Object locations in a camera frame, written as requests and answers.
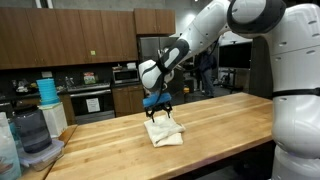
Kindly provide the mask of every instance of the white towel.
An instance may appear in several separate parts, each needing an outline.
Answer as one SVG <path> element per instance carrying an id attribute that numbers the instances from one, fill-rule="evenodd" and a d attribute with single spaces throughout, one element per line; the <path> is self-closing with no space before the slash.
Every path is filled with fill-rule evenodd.
<path id="1" fill-rule="evenodd" d="M 186 128 L 174 121 L 172 113 L 170 118 L 165 114 L 155 117 L 154 122 L 152 122 L 152 119 L 145 121 L 144 125 L 154 147 L 183 144 L 181 132 L 185 131 Z"/>

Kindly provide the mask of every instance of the refrigerator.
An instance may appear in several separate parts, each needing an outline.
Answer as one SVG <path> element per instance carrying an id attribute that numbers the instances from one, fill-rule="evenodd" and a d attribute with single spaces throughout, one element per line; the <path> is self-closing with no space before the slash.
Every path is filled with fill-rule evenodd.
<path id="1" fill-rule="evenodd" d="M 147 60 L 158 61 L 161 53 L 169 48 L 177 41 L 178 37 L 143 37 L 138 40 L 139 60 L 144 62 Z M 183 87 L 184 76 L 183 71 L 174 69 L 174 78 L 167 84 L 168 88 L 165 92 L 169 92 L 172 96 L 171 105 L 179 105 L 185 102 Z"/>

